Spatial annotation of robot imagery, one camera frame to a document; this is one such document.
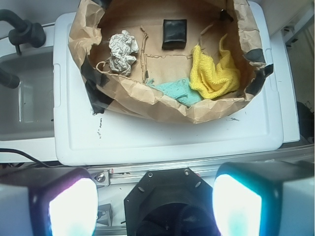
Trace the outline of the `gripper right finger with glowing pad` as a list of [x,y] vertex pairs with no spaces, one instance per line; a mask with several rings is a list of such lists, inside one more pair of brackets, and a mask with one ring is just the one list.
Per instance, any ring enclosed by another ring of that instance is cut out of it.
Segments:
[[223,163],[213,184],[212,202],[223,236],[313,236],[315,165]]

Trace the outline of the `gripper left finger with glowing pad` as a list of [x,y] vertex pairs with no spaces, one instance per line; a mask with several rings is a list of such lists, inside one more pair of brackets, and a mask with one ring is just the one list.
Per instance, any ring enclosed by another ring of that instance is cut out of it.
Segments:
[[0,172],[2,236],[91,236],[97,209],[97,187],[84,168]]

